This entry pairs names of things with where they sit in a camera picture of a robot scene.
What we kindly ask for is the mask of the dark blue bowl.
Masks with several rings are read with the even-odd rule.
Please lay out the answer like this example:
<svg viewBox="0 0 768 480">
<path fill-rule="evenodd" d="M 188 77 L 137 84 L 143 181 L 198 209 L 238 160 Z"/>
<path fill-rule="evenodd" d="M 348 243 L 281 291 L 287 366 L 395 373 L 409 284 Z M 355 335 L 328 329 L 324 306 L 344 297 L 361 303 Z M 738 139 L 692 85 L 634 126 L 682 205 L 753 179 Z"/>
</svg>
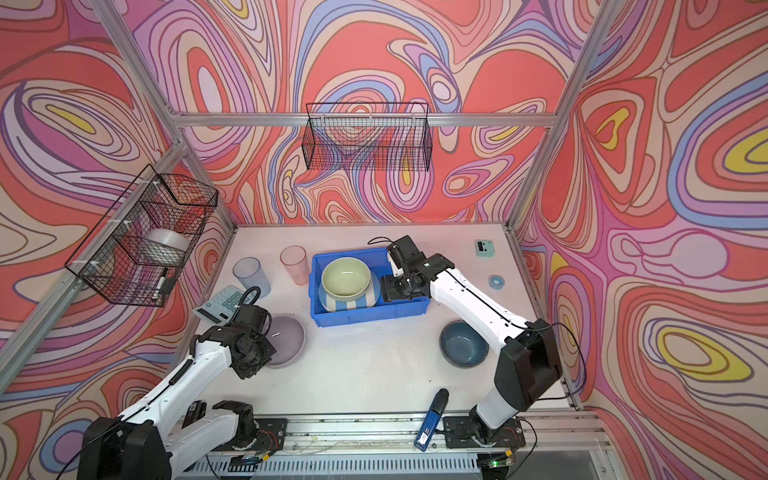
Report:
<svg viewBox="0 0 768 480">
<path fill-rule="evenodd" d="M 439 348 L 449 364 L 462 369 L 479 366 L 489 352 L 487 342 L 462 320 L 453 321 L 442 329 Z"/>
</svg>

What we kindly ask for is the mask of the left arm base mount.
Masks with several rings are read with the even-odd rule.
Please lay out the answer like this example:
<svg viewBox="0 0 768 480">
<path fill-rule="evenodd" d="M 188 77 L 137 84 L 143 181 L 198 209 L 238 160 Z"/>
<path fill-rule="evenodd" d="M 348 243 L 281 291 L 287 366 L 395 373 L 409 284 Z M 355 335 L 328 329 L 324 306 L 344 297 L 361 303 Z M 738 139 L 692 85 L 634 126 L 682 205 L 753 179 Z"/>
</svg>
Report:
<svg viewBox="0 0 768 480">
<path fill-rule="evenodd" d="M 274 454 L 284 448 L 288 420 L 286 418 L 256 418 L 253 436 L 234 439 L 215 447 L 212 453 L 253 452 Z"/>
</svg>

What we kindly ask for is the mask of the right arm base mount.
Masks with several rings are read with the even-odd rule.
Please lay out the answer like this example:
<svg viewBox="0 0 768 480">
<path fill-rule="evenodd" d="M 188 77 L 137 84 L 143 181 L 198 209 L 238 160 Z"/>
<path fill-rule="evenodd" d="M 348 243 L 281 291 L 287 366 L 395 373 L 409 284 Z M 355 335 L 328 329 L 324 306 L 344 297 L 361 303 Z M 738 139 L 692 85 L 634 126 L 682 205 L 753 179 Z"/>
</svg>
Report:
<svg viewBox="0 0 768 480">
<path fill-rule="evenodd" d="M 516 417 L 491 428 L 472 411 L 469 415 L 444 417 L 442 424 L 441 432 L 449 449 L 503 448 L 515 452 L 526 445 L 521 422 Z"/>
</svg>

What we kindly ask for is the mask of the light green bowl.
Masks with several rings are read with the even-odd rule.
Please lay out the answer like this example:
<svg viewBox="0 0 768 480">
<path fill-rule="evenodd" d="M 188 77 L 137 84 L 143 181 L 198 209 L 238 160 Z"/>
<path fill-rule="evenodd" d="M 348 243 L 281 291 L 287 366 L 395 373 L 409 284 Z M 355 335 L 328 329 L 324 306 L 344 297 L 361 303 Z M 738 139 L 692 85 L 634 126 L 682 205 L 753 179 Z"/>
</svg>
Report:
<svg viewBox="0 0 768 480">
<path fill-rule="evenodd" d="M 341 257 L 324 268 L 321 284 L 333 298 L 354 300 L 365 292 L 370 279 L 370 268 L 362 260 Z"/>
</svg>

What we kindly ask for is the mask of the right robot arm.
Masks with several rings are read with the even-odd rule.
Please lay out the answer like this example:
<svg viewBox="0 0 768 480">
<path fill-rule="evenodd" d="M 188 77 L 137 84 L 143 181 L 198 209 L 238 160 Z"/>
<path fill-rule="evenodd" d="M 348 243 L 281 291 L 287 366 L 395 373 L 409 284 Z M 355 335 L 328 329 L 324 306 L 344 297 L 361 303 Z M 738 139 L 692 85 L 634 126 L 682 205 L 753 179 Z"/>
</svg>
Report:
<svg viewBox="0 0 768 480">
<path fill-rule="evenodd" d="M 433 299 L 472 327 L 497 354 L 493 386 L 470 411 L 478 428 L 499 429 L 561 379 L 556 335 L 547 321 L 529 321 L 503 307 L 445 256 L 426 256 L 408 235 L 390 241 L 386 250 L 392 273 L 380 280 L 384 301 Z"/>
</svg>

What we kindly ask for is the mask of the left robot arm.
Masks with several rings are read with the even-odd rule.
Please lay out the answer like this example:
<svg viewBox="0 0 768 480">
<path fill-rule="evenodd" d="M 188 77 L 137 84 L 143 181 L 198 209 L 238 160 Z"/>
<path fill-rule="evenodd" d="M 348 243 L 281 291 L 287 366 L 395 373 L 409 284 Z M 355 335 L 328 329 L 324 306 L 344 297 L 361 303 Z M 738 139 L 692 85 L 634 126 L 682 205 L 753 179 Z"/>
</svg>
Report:
<svg viewBox="0 0 768 480">
<path fill-rule="evenodd" d="M 189 352 L 149 393 L 115 418 L 100 417 L 83 435 L 80 479 L 175 479 L 212 450 L 249 450 L 260 428 L 251 405 L 220 401 L 190 425 L 174 428 L 201 393 L 227 371 L 246 380 L 276 350 L 267 338 L 271 314 L 255 304 L 237 308 L 226 324 L 191 340 Z"/>
</svg>

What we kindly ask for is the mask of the lilac bowl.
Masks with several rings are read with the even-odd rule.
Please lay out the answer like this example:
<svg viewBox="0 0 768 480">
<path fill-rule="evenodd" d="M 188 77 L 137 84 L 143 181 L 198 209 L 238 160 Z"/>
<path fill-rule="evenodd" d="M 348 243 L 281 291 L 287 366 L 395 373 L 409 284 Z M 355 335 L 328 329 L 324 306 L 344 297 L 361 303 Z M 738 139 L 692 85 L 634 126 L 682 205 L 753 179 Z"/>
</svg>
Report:
<svg viewBox="0 0 768 480">
<path fill-rule="evenodd" d="M 275 316 L 267 333 L 267 339 L 276 352 L 266 364 L 277 369 L 294 363 L 302 354 L 306 332 L 303 324 L 291 316 Z"/>
</svg>

